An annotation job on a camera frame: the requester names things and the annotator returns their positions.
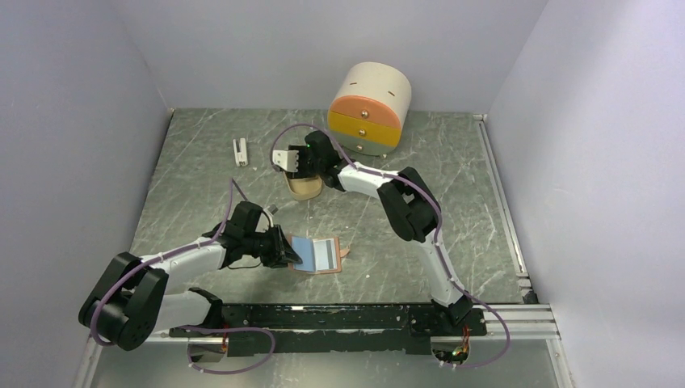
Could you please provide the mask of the pink card holder wallet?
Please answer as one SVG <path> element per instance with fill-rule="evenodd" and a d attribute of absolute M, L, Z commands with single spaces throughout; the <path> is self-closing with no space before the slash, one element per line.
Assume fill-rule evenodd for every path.
<path fill-rule="evenodd" d="M 289 242 L 301 258 L 301 262 L 289 264 L 288 267 L 293 271 L 309 275 L 341 272 L 342 260 L 350 251 L 349 247 L 340 247 L 338 237 L 305 238 L 290 236 Z"/>

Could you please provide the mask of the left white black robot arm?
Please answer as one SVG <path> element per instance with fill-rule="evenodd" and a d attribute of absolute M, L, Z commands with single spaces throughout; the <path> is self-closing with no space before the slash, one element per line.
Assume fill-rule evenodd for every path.
<path fill-rule="evenodd" d="M 180 329 L 215 335 L 225 328 L 223 302 L 186 282 L 245 257 L 266 268 L 286 268 L 302 259 L 260 205 L 241 201 L 232 214 L 194 242 L 156 255 L 116 255 L 78 313 L 103 346 L 131 351 L 153 333 Z"/>

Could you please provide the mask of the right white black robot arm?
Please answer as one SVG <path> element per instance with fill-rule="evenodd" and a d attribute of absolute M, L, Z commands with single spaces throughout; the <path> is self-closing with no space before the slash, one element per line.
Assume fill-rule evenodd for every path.
<path fill-rule="evenodd" d="M 395 235 L 417 243 L 421 250 L 419 260 L 437 310 L 437 327 L 454 335 L 465 326 L 473 301 L 443 249 L 441 208 L 414 168 L 384 171 L 368 167 L 342 153 L 339 144 L 320 130 L 309 133 L 303 145 L 290 145 L 282 162 L 277 158 L 273 151 L 272 163 L 297 178 L 319 178 L 340 192 L 377 199 Z"/>

